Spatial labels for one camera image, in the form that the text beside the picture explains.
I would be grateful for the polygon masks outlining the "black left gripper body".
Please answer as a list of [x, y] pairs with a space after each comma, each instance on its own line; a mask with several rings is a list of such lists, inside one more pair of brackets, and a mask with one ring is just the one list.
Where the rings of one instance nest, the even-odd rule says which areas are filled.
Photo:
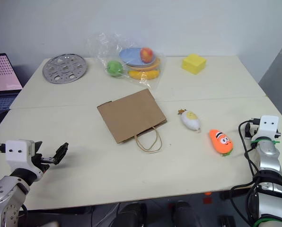
[[49, 168], [48, 164], [42, 164], [42, 156], [35, 156], [35, 142], [30, 141], [29, 148], [29, 175], [43, 175]]

